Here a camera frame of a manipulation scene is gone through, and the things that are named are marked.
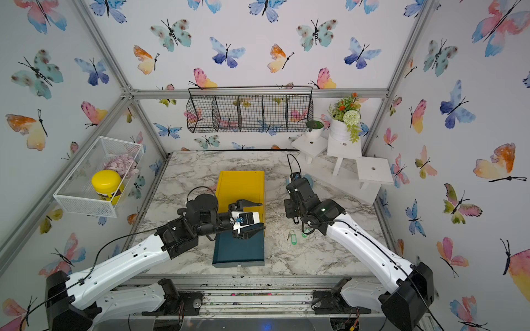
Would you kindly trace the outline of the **dark teal plastic drawer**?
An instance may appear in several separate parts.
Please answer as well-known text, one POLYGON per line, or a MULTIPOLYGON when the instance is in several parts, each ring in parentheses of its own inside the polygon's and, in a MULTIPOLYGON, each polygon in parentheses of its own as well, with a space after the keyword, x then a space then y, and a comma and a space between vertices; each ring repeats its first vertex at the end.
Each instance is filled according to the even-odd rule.
POLYGON ((236 239, 231 233, 218 234, 212 265, 215 268, 264 266, 264 231, 249 239, 236 239))

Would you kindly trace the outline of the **yellow plastic drawer box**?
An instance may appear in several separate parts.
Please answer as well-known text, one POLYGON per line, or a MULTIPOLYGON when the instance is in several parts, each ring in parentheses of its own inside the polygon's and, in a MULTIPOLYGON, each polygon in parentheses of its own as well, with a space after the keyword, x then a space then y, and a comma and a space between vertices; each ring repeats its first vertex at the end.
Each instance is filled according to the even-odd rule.
POLYGON ((265 172, 264 171, 222 171, 219 174, 216 196, 219 211, 228 212, 229 205, 246 199, 261 206, 245 208, 245 211, 258 212, 265 223, 265 172))

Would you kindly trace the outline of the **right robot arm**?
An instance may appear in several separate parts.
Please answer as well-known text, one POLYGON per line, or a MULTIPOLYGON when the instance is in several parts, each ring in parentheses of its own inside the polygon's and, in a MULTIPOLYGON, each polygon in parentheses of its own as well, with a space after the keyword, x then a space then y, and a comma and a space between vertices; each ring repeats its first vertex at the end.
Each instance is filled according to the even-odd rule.
POLYGON ((384 291, 356 289, 351 281, 340 287, 340 296, 350 307, 363 307, 383 313, 399 330, 414 330, 435 299, 433 271, 425 263, 412 264, 367 231, 332 199, 320 200, 305 178, 293 179, 286 186, 286 216, 299 219, 302 228, 319 231, 345 247, 376 276, 384 291))

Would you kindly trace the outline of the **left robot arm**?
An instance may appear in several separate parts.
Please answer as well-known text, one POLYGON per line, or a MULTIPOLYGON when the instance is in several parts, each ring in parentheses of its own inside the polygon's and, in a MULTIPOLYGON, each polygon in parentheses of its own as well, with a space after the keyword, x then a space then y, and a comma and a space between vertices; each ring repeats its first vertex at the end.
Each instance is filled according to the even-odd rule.
POLYGON ((220 212, 216 196, 201 194, 178 209, 176 219, 157 227, 134 247, 88 270, 52 274, 46 280, 44 303, 49 330, 91 330, 103 321, 135 313, 147 317, 176 314, 180 319, 196 315, 202 295, 181 294, 169 279, 136 290, 115 288, 196 247, 201 236, 231 233, 236 239, 253 237, 265 228, 255 211, 260 205, 239 199, 220 212))

